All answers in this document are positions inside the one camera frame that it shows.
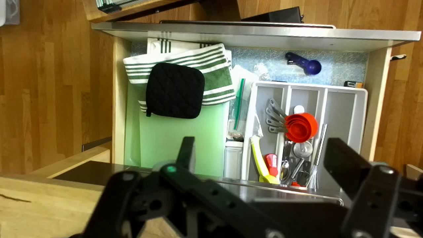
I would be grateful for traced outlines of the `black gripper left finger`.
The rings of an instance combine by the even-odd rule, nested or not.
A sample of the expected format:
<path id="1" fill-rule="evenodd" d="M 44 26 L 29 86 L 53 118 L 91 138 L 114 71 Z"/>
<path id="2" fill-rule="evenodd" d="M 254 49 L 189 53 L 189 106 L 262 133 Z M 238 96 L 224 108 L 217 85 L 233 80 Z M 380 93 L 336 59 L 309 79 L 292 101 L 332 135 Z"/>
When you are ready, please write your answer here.
<path id="1" fill-rule="evenodd" d="M 176 164 L 184 170 L 192 171 L 194 162 L 194 142 L 193 137 L 185 137 L 181 142 Z"/>

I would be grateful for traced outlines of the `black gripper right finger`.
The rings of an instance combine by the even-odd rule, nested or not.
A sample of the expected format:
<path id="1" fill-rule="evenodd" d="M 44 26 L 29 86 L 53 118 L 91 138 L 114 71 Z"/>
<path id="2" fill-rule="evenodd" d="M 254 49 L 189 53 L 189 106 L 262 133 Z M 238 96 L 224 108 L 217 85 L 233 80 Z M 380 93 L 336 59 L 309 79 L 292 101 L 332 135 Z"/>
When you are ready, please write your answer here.
<path id="1" fill-rule="evenodd" d="M 370 164 L 343 139 L 329 138 L 324 168 L 348 198 L 354 199 L 370 171 Z"/>

